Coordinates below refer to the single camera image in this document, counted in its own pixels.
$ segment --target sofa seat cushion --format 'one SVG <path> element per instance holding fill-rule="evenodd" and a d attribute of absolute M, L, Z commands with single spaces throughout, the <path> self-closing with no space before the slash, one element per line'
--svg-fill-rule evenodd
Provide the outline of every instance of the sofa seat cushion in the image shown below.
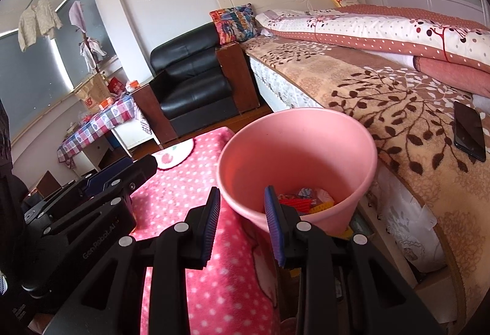
<path fill-rule="evenodd" d="M 231 95 L 228 80 L 221 68 L 215 67 L 178 84 L 160 101 L 160 107 L 173 119 Z"/>

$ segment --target plaid tablecloth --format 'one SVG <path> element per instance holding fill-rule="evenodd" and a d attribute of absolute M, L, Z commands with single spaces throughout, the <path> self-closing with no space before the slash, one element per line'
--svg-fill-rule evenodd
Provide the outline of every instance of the plaid tablecloth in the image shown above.
<path fill-rule="evenodd" d="M 72 160 L 74 155 L 117 125 L 133 118 L 137 118 L 141 123 L 142 129 L 151 134 L 151 128 L 135 104 L 133 97 L 131 95 L 121 97 L 110 107 L 95 114 L 89 122 L 61 144 L 58 148 L 58 161 L 65 162 L 70 169 L 73 169 L 75 167 L 75 163 Z"/>

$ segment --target smartphone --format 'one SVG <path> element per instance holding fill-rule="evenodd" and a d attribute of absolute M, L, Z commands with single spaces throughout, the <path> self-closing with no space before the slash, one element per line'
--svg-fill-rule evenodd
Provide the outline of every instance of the smartphone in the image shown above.
<path fill-rule="evenodd" d="M 479 113 L 457 101 L 454 102 L 454 145 L 479 161 L 487 159 Z"/>

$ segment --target wooden armrest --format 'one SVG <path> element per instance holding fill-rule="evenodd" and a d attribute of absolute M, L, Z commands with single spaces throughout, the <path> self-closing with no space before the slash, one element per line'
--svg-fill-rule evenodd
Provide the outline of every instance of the wooden armrest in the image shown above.
<path fill-rule="evenodd" d="M 175 130 L 173 130 L 172 124 L 163 114 L 160 104 L 149 84 L 136 89 L 131 95 L 134 98 L 134 102 L 148 121 L 151 130 L 155 133 L 160 144 L 177 138 L 177 134 Z"/>
<path fill-rule="evenodd" d="M 216 49 L 216 57 L 224 76 L 233 90 L 233 101 L 242 113 L 260 106 L 252 76 L 238 43 L 228 43 Z"/>

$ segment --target trash can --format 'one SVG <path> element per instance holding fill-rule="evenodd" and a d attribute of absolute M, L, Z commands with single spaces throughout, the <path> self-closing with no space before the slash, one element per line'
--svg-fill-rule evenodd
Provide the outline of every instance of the trash can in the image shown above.
<path fill-rule="evenodd" d="M 240 130 L 221 153 L 217 183 L 232 209 L 265 231 L 268 185 L 277 194 L 322 188 L 336 204 L 301 219 L 336 235 L 345 231 L 376 165 L 376 146 L 361 123 L 329 109 L 295 108 Z"/>

